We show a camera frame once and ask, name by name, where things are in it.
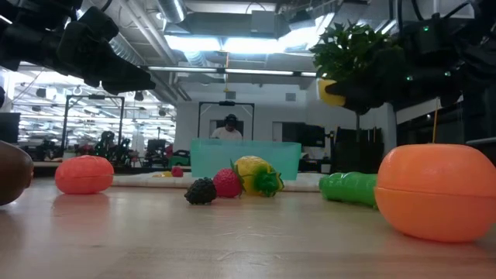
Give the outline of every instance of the teal plastic bin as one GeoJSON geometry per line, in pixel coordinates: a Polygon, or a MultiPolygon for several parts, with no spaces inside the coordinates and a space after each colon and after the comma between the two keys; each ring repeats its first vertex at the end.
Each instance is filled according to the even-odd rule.
{"type": "Polygon", "coordinates": [[[283,180],[296,180],[301,156],[300,143],[193,139],[191,172],[193,177],[214,177],[243,156],[257,156],[269,162],[283,180]]]}

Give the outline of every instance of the orange plastic fruit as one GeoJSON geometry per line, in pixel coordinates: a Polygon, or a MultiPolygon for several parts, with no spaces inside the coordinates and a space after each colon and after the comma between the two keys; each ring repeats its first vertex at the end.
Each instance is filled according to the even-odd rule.
{"type": "Polygon", "coordinates": [[[496,168],[468,146],[392,150],[379,169],[375,195],[386,220],[418,238],[471,241],[496,222],[496,168]]]}
{"type": "Polygon", "coordinates": [[[55,171],[55,185],[65,194],[95,194],[110,187],[114,167],[107,159],[81,156],[65,160],[55,171]]]}

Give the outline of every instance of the green plastic vegetable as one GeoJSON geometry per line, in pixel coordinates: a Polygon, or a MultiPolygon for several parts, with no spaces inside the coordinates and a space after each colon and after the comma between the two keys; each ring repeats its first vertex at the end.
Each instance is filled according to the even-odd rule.
{"type": "Polygon", "coordinates": [[[330,201],[352,202],[376,208],[374,187],[377,174],[335,173],[322,177],[319,189],[322,197],[330,201]]]}

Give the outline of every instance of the person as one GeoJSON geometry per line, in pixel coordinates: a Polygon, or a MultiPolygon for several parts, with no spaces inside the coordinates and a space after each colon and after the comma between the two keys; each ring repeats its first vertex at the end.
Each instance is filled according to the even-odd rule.
{"type": "Polygon", "coordinates": [[[243,136],[236,130],[237,122],[238,118],[235,115],[226,116],[224,119],[225,126],[215,129],[210,137],[219,140],[242,140],[243,136]]]}

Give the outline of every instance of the toy fruit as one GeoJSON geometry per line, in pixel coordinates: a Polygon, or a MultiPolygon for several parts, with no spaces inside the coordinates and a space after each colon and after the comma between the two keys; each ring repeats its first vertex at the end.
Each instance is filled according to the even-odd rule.
{"type": "Polygon", "coordinates": [[[114,167],[105,158],[84,155],[65,160],[55,171],[55,185],[65,194],[96,194],[113,181],[114,167]]]}
{"type": "Polygon", "coordinates": [[[475,240],[496,221],[496,169],[462,145],[400,146],[383,160],[377,206],[398,231],[443,242],[475,240]]]}
{"type": "Polygon", "coordinates": [[[237,195],[241,195],[241,180],[233,169],[221,169],[214,176],[213,181],[218,197],[234,198],[237,195]]]}
{"type": "Polygon", "coordinates": [[[322,197],[338,202],[352,202],[376,207],[374,187],[377,183],[376,174],[335,173],[322,177],[319,189],[322,197]]]}
{"type": "Polygon", "coordinates": [[[170,171],[164,171],[161,174],[154,174],[153,177],[172,177],[172,173],[170,171]]]}
{"type": "Polygon", "coordinates": [[[171,173],[173,177],[183,177],[184,175],[183,169],[180,167],[172,167],[171,173]]]}
{"type": "Polygon", "coordinates": [[[26,152],[2,141],[0,154],[0,205],[7,205],[29,187],[33,178],[33,161],[26,152]]]}
{"type": "Polygon", "coordinates": [[[244,156],[234,163],[234,167],[248,195],[273,197],[284,188],[281,174],[262,158],[244,156]]]}
{"type": "Polygon", "coordinates": [[[210,178],[200,178],[193,183],[184,194],[186,200],[192,205],[204,205],[215,200],[217,191],[214,182],[210,178]]]}

